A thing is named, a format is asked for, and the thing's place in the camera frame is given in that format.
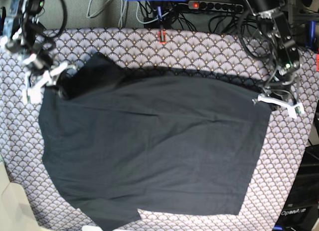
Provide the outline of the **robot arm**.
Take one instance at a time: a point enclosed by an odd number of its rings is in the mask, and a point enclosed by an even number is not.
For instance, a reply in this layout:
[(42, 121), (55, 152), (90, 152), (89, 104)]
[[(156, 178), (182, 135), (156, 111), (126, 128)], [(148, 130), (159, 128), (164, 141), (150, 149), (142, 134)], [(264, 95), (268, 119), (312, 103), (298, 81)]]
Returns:
[[(263, 97), (269, 103), (280, 105), (287, 103), (290, 106), (297, 104), (297, 98), (291, 91), (295, 81), (295, 72), (300, 68), (300, 55), (293, 39), (290, 24), (282, 12), (284, 0), (244, 0), (247, 6), (237, 23), (237, 35), (244, 51), (253, 59), (268, 62), (272, 65), (267, 80), (261, 85), (260, 96), (253, 100), (254, 103)], [(262, 38), (269, 45), (269, 53), (264, 55), (254, 54), (244, 41), (242, 27), (247, 16), (256, 18), (257, 29)]]
[(49, 36), (39, 22), (39, 14), (43, 10), (44, 0), (11, 0), (9, 11), (3, 22), (0, 45), (9, 54), (16, 54), (22, 65), (27, 67), (22, 92), (24, 103), (41, 101), (41, 89), (57, 85), (60, 75), (76, 66), (63, 62), (54, 65), (49, 53), (56, 45), (54, 39), (65, 30), (67, 8), (64, 0), (62, 6), (63, 19), (58, 33)]

